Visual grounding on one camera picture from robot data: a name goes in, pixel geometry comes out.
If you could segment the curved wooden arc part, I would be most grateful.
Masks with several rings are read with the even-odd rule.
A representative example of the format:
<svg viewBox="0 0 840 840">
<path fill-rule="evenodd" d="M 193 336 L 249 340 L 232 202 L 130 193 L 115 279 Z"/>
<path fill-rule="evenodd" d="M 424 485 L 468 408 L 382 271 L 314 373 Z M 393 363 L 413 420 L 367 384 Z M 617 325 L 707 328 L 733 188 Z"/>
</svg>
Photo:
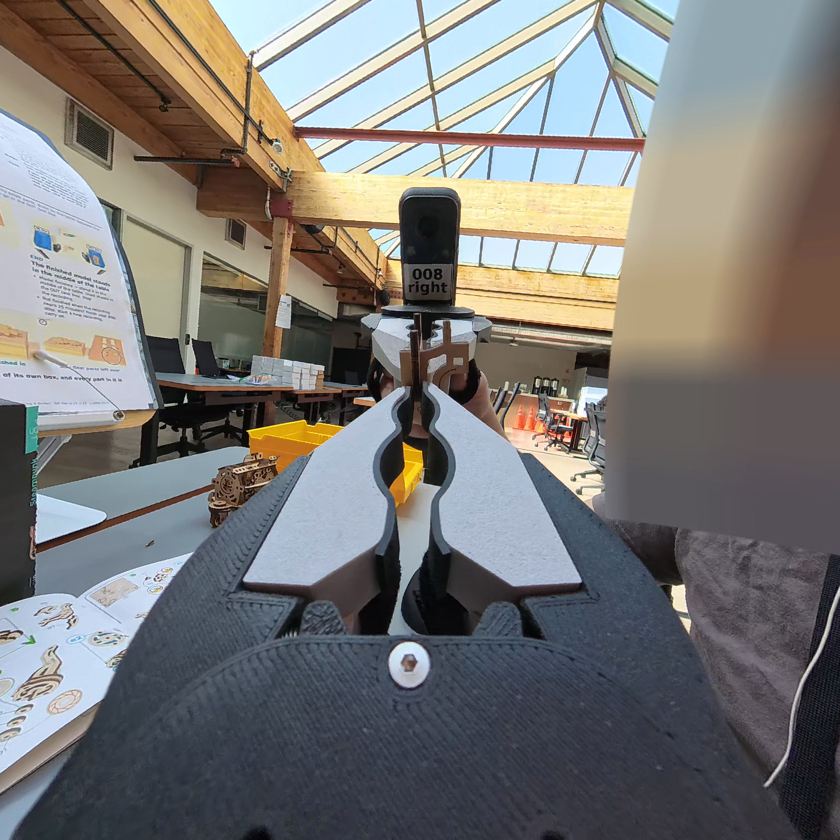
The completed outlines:
<svg viewBox="0 0 840 840">
<path fill-rule="evenodd" d="M 452 322 L 442 321 L 442 338 L 437 345 L 430 342 L 419 354 L 419 381 L 434 384 L 449 394 L 455 375 L 467 377 L 469 372 L 469 341 L 454 341 Z"/>
</svg>

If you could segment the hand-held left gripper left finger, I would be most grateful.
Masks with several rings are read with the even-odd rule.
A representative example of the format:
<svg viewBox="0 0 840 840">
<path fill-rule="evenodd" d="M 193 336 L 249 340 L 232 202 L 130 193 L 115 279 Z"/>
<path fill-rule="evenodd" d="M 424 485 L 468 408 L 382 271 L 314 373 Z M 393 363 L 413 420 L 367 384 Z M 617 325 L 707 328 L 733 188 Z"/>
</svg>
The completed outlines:
<svg viewBox="0 0 840 840">
<path fill-rule="evenodd" d="M 359 632 L 385 634 L 400 586 L 395 502 L 403 390 L 316 448 L 243 580 L 256 592 L 329 601 Z"/>
</svg>

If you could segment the wooden support post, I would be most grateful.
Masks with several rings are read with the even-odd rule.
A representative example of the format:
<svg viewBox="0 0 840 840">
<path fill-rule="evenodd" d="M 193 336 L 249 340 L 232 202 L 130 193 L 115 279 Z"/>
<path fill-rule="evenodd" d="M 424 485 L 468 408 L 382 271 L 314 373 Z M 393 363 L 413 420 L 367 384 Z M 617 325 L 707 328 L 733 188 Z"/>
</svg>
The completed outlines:
<svg viewBox="0 0 840 840">
<path fill-rule="evenodd" d="M 283 329 L 277 327 L 280 298 L 287 294 L 291 261 L 293 223 L 286 217 L 272 219 L 271 255 L 269 263 L 265 330 L 262 355 L 280 357 Z"/>
</svg>

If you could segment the white printed instruction sheet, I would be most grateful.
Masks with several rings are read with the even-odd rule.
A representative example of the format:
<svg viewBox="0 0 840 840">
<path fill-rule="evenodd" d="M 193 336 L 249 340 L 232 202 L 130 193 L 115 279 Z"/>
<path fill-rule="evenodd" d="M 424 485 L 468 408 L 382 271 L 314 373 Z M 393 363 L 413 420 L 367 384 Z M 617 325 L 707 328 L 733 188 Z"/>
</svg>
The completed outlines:
<svg viewBox="0 0 840 840">
<path fill-rule="evenodd" d="M 40 133 L 1 118 L 1 397 L 48 424 L 155 407 L 102 205 Z"/>
</svg>

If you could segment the black model kit box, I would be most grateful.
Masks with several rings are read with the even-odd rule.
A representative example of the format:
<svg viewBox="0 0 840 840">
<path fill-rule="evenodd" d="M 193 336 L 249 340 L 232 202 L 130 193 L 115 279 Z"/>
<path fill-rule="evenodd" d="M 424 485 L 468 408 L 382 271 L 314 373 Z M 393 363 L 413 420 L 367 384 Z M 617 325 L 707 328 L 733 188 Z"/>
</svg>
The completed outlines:
<svg viewBox="0 0 840 840">
<path fill-rule="evenodd" d="M 1 604 L 35 594 L 38 408 L 1 400 Z"/>
</svg>

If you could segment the large wall air vent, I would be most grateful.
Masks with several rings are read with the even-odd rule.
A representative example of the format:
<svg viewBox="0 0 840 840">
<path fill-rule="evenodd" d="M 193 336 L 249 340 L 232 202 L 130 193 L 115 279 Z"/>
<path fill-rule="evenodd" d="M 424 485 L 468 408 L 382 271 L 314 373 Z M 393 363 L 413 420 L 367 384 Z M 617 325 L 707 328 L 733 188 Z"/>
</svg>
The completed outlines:
<svg viewBox="0 0 840 840">
<path fill-rule="evenodd" d="M 67 99 L 65 144 L 69 148 L 111 170 L 113 142 L 112 126 L 100 120 L 76 100 Z"/>
</svg>

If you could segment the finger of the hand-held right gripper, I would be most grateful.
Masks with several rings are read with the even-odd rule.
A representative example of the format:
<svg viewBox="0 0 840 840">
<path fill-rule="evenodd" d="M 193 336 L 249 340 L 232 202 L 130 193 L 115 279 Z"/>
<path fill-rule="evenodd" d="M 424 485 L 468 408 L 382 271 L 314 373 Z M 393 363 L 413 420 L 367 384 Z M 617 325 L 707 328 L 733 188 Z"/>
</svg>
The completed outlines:
<svg viewBox="0 0 840 840">
<path fill-rule="evenodd" d="M 395 387 L 401 382 L 400 352 L 408 350 L 408 330 L 412 318 L 370 318 L 373 361 L 370 367 L 370 393 L 380 394 L 382 372 L 387 372 Z"/>
<path fill-rule="evenodd" d="M 441 338 L 442 338 L 442 321 L 443 319 L 433 321 L 433 330 L 430 339 L 426 342 L 425 349 L 429 347 L 431 341 L 433 341 L 434 345 L 437 345 Z M 469 341 L 470 348 L 469 348 L 469 361 L 475 355 L 476 349 L 476 342 L 477 336 L 473 330 L 472 321 L 470 320 L 455 320 L 450 319 L 452 322 L 452 334 L 454 341 Z"/>
</svg>

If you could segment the stack of white boxes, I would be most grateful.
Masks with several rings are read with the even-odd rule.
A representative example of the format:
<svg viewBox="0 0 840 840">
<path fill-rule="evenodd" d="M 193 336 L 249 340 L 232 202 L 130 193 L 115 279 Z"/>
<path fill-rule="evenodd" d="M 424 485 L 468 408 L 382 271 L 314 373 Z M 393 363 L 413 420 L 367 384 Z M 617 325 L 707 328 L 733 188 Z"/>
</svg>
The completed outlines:
<svg viewBox="0 0 840 840">
<path fill-rule="evenodd" d="M 254 355 L 249 380 L 257 385 L 314 391 L 323 388 L 324 365 Z"/>
</svg>

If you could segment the white rounded base plate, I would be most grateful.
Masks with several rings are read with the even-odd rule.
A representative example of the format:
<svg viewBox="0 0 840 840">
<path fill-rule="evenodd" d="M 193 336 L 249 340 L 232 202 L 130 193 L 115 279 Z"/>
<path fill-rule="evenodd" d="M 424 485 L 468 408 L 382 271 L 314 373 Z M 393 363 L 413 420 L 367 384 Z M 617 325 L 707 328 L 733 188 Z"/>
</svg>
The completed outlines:
<svg viewBox="0 0 840 840">
<path fill-rule="evenodd" d="M 99 525 L 107 514 L 99 509 L 37 494 L 35 543 L 40 545 L 68 534 Z"/>
</svg>

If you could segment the person's right hand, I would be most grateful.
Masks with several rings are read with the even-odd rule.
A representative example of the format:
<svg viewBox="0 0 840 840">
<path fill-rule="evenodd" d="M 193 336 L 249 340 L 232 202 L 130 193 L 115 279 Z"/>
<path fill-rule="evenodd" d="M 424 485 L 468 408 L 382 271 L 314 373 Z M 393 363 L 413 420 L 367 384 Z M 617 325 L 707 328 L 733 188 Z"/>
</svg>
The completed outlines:
<svg viewBox="0 0 840 840">
<path fill-rule="evenodd" d="M 490 399 L 490 388 L 487 377 L 482 372 L 479 373 L 476 393 L 467 402 L 465 408 L 492 431 L 505 440 L 508 440 L 508 436 L 499 422 L 499 418 L 493 407 L 493 402 Z"/>
</svg>

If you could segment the wood-edged office desk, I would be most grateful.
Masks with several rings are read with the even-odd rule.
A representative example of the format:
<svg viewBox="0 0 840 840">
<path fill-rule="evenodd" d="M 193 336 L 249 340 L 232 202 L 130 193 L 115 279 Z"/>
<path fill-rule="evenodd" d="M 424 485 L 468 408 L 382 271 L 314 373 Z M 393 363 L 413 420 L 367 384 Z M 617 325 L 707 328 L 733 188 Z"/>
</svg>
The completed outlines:
<svg viewBox="0 0 840 840">
<path fill-rule="evenodd" d="M 290 385 L 248 385 L 241 381 L 212 380 L 198 374 L 156 372 L 154 375 L 158 385 L 182 392 L 207 394 L 207 405 L 276 403 L 281 400 L 283 392 L 295 391 Z M 158 445 L 160 414 L 160 410 L 155 411 L 152 418 L 141 427 L 138 466 L 151 465 L 163 454 Z"/>
<path fill-rule="evenodd" d="M 338 425 L 344 425 L 348 406 L 353 404 L 353 400 L 356 397 L 369 396 L 365 386 L 331 382 L 309 390 L 293 388 L 288 393 L 295 397 L 297 404 L 304 406 L 304 417 L 307 424 L 311 426 L 319 421 L 322 406 L 336 401 L 339 403 Z"/>
</svg>

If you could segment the instruction sheet on stand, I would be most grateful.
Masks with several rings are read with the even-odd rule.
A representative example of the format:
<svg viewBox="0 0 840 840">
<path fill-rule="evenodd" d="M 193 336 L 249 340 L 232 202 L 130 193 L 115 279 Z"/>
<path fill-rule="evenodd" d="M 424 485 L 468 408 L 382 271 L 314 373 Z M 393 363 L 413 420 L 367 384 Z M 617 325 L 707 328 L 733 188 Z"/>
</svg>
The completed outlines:
<svg viewBox="0 0 840 840">
<path fill-rule="evenodd" d="M 2 398 L 42 435 L 132 426 L 161 399 L 111 207 L 2 201 Z"/>
</svg>

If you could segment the yellow plastic bin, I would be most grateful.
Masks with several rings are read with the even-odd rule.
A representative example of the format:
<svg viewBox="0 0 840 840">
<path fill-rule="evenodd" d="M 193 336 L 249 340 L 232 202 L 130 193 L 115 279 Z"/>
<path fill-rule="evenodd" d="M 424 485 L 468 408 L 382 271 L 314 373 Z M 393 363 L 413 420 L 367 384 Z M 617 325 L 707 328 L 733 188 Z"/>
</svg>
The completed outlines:
<svg viewBox="0 0 840 840">
<path fill-rule="evenodd" d="M 309 455 L 313 449 L 343 430 L 341 426 L 328 423 L 309 425 L 303 419 L 253 428 L 248 432 L 249 448 L 253 454 L 260 453 L 265 457 L 276 456 L 276 466 L 280 473 L 294 459 Z M 397 506 L 403 504 L 411 496 L 420 483 L 424 471 L 424 457 L 418 449 L 403 444 L 403 454 L 402 475 L 391 485 L 391 493 Z"/>
</svg>

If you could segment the open instruction booklet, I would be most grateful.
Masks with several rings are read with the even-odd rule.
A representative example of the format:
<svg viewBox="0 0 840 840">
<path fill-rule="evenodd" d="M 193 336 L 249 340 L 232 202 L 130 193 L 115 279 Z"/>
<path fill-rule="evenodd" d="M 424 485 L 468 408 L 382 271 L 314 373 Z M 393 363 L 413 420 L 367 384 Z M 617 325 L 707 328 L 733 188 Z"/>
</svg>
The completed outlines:
<svg viewBox="0 0 840 840">
<path fill-rule="evenodd" d="M 79 596 L 1 609 L 1 792 L 89 728 L 132 637 L 189 554 L 150 563 Z"/>
</svg>

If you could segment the wooden model vehicle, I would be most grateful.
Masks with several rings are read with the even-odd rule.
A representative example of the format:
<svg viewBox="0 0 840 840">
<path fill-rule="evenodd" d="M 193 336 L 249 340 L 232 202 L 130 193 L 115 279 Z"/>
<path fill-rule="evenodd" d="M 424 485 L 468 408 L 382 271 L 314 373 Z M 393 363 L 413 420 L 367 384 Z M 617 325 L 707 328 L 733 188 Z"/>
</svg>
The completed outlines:
<svg viewBox="0 0 840 840">
<path fill-rule="evenodd" d="M 275 455 L 249 454 L 240 464 L 220 468 L 207 498 L 211 527 L 220 526 L 231 512 L 240 509 L 276 476 Z"/>
</svg>

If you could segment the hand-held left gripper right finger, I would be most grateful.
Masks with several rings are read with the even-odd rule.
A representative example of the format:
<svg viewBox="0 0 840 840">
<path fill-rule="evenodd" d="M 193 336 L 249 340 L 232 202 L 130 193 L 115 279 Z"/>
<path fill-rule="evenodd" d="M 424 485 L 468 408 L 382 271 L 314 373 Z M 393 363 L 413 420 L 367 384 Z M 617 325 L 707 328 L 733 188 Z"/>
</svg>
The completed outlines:
<svg viewBox="0 0 840 840">
<path fill-rule="evenodd" d="M 424 556 L 424 632 L 460 635 L 493 602 L 581 588 L 519 452 L 424 385 L 427 477 L 439 486 Z"/>
</svg>

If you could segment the red steel beam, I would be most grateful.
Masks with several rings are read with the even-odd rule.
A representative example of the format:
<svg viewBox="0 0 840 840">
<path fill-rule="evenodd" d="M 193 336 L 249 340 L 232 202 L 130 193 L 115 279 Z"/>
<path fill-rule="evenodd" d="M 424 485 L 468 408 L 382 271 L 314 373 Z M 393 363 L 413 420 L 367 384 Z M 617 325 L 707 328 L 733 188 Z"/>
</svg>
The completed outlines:
<svg viewBox="0 0 840 840">
<path fill-rule="evenodd" d="M 474 133 L 402 129 L 320 128 L 295 126 L 297 139 L 321 139 L 403 144 L 462 144 L 480 147 L 557 149 L 581 151 L 644 151 L 645 137 L 563 136 L 521 133 Z"/>
</svg>

